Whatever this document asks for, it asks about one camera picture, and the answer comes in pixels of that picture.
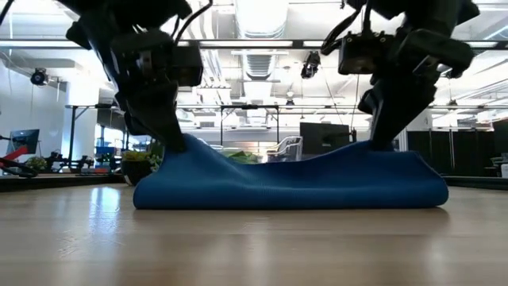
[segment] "wall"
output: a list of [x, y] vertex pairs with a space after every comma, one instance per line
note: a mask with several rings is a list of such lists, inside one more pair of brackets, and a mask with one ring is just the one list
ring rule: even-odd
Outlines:
[[[64, 104], [64, 91], [57, 95], [54, 87], [34, 87], [27, 76], [11, 71], [0, 60], [2, 136], [9, 136], [12, 130], [40, 129], [40, 149], [43, 156], [48, 156], [51, 151], [61, 149]], [[0, 141], [0, 156], [6, 153], [8, 143]]]

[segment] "potted plant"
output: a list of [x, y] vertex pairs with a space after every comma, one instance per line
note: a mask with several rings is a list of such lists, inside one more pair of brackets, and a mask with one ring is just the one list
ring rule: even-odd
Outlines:
[[25, 166], [36, 170], [37, 172], [42, 172], [46, 169], [46, 160], [43, 157], [30, 157], [26, 162]]
[[148, 152], [150, 153], [148, 160], [152, 164], [152, 171], [156, 172], [164, 157], [164, 145], [162, 145], [160, 141], [152, 139], [148, 147]]
[[141, 179], [156, 172], [162, 163], [164, 146], [152, 139], [147, 152], [125, 151], [121, 159], [121, 173], [127, 184], [136, 186]]
[[124, 151], [122, 153], [121, 173], [127, 184], [136, 186], [141, 179], [152, 173], [149, 155], [148, 152], [137, 151]]

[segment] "security camera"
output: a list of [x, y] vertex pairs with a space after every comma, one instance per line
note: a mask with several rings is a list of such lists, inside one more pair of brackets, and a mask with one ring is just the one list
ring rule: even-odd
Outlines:
[[302, 68], [302, 79], [311, 79], [318, 72], [318, 66], [321, 64], [321, 57], [318, 52], [309, 52]]
[[49, 76], [46, 73], [45, 68], [36, 68], [35, 72], [30, 77], [30, 82], [33, 85], [36, 85], [38, 87], [43, 87], [48, 85], [49, 82]]

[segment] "red object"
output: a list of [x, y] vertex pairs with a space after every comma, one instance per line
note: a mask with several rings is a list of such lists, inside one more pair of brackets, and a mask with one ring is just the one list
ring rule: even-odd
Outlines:
[[15, 160], [17, 159], [19, 156], [21, 155], [25, 155], [29, 152], [28, 148], [26, 148], [26, 146], [22, 146], [20, 148], [18, 148], [16, 151], [12, 152], [12, 153], [9, 153], [7, 155], [5, 155], [3, 157], [3, 159], [6, 159], [6, 160]]

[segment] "blue cloth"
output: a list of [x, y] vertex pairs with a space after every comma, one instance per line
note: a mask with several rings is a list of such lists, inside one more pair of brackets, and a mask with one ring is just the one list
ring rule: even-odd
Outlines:
[[298, 162], [239, 164], [185, 134], [134, 192], [138, 209], [289, 210], [426, 208], [448, 199], [445, 181], [416, 153], [358, 142]]

